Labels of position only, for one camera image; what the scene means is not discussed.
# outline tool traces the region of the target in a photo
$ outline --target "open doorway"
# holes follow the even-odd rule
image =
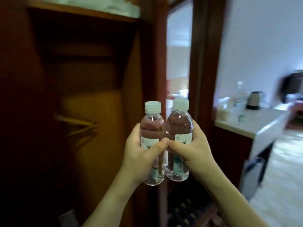
[[[191,0],[172,10],[167,19],[166,116],[172,100],[188,98],[193,3]]]

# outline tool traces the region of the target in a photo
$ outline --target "finger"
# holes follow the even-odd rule
[[[188,152],[190,151],[188,145],[176,141],[170,141],[169,148],[184,160],[188,159]]]
[[[162,154],[166,150],[169,145],[169,142],[170,140],[168,138],[164,138],[148,150],[144,151],[143,154],[151,161],[154,161],[158,155]]]
[[[137,123],[136,126],[134,126],[133,130],[131,131],[131,134],[127,138],[127,141],[140,144],[139,133],[140,133],[140,123]]]
[[[192,123],[194,125],[194,129],[192,130],[192,136],[193,136],[193,139],[196,139],[196,138],[204,138],[205,137],[205,134],[203,133],[203,131],[201,130],[200,126],[197,124],[196,121],[192,120]]]

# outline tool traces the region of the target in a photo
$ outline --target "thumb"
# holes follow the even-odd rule
[[[169,148],[175,152],[177,155],[179,155],[180,157],[182,157],[184,160],[188,159],[188,145],[183,144],[183,143],[179,143],[176,141],[171,141],[169,143]]]
[[[168,138],[164,138],[161,141],[157,142],[150,149],[143,152],[143,155],[146,155],[148,159],[155,160],[156,157],[162,154],[165,149],[168,147],[170,140]]]

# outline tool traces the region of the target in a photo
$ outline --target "left hand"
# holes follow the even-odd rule
[[[148,178],[155,159],[165,151],[170,141],[168,138],[164,138],[150,149],[144,150],[140,146],[139,129],[140,124],[138,123],[126,140],[120,169],[136,187]]]

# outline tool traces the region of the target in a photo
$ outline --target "white bottle cap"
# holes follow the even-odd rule
[[[173,110],[187,111],[188,108],[189,108],[188,99],[174,99],[174,101],[172,102]]]
[[[161,113],[161,103],[158,101],[147,101],[145,103],[145,113]]]

